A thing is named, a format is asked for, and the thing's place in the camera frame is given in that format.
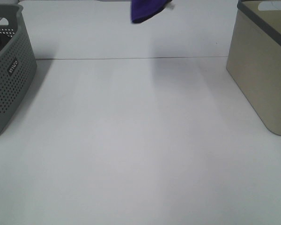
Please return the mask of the beige plastic basket grey rim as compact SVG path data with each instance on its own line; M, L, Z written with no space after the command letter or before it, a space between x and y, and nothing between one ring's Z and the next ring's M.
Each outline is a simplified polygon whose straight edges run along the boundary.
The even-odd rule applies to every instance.
M240 0L226 69L265 127L281 136L281 0Z

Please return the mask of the grey perforated plastic basket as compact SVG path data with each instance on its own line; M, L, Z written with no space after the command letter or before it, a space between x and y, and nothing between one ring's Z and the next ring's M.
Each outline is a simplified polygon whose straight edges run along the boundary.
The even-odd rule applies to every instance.
M0 134L12 119L36 74L37 63L18 4L0 4Z

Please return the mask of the purple towel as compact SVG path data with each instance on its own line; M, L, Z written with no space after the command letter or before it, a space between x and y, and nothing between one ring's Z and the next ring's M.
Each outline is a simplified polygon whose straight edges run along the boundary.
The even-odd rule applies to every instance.
M143 23L166 8L174 8L171 0L132 0L131 22L133 24Z

